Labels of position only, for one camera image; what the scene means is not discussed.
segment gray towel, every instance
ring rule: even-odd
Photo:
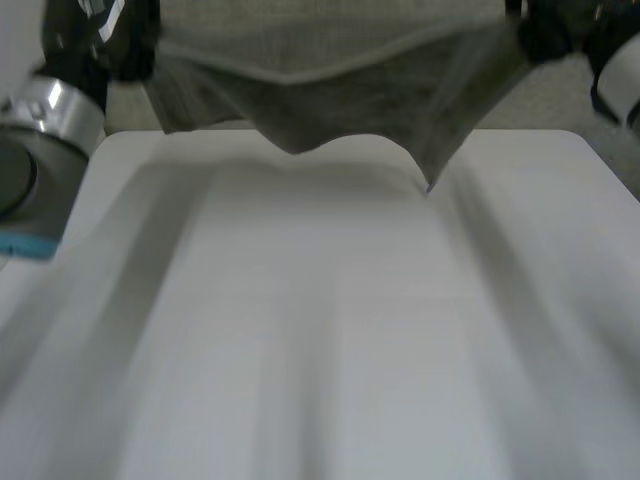
[[[145,89],[165,132],[246,119],[290,153],[377,134],[407,149],[433,187],[529,70],[502,19],[289,21],[218,36],[165,26]]]

